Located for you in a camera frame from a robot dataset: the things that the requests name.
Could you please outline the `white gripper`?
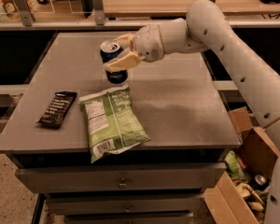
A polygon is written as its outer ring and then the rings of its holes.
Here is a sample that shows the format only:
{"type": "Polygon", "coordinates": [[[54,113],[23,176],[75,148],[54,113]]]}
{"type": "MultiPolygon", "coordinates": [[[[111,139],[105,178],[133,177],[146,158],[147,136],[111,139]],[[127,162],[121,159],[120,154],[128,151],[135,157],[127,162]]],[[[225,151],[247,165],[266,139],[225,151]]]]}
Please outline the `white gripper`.
{"type": "Polygon", "coordinates": [[[152,63],[164,57],[164,48],[161,41],[161,33],[158,25],[142,27],[135,34],[125,34],[115,39],[123,49],[134,49],[114,53],[107,57],[104,69],[115,73],[135,68],[142,60],[152,63]]]}

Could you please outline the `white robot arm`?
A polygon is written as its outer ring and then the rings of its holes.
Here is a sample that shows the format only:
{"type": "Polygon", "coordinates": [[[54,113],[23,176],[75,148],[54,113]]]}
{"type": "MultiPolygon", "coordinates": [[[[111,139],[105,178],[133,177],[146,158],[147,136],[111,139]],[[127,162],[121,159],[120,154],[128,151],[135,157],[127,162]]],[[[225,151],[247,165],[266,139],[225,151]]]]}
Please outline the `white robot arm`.
{"type": "MultiPolygon", "coordinates": [[[[185,19],[148,25],[116,41],[123,52],[105,64],[109,72],[155,62],[171,53],[212,50],[280,151],[280,76],[232,30],[215,3],[199,0],[185,19]]],[[[280,224],[280,155],[273,168],[264,224],[280,224]]]]}

